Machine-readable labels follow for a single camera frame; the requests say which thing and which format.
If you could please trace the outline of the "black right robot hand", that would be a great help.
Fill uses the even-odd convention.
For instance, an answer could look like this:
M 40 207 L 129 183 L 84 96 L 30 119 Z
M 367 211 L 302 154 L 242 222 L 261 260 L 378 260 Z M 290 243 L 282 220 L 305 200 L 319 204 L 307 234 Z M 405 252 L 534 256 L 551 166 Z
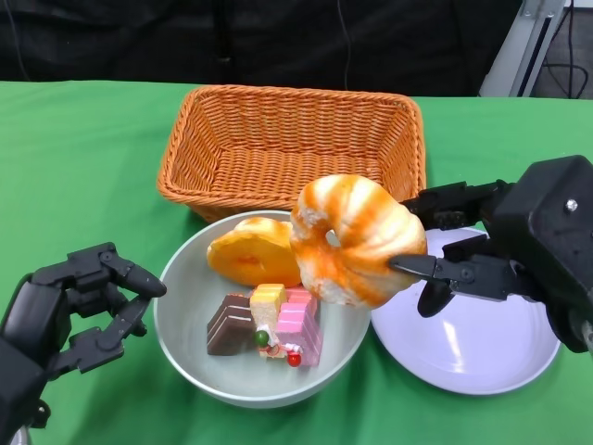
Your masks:
M 489 228 L 494 209 L 512 185 L 464 182 L 428 188 L 402 204 L 427 231 L 450 231 L 483 223 Z M 417 309 L 424 318 L 441 312 L 456 295 L 504 301 L 518 295 L 529 302 L 545 300 L 533 276 L 489 235 L 477 235 L 443 246 L 441 258 L 426 254 L 398 254 L 388 260 L 395 271 L 420 278 L 426 286 Z

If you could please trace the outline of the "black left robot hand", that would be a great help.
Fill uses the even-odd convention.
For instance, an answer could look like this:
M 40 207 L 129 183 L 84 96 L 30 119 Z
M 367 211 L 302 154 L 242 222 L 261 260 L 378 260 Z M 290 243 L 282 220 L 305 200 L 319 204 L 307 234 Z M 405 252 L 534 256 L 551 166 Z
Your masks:
M 48 380 L 73 370 L 86 373 L 121 357 L 126 337 L 145 335 L 145 311 L 166 292 L 114 244 L 85 248 L 23 277 L 1 335 L 40 365 Z

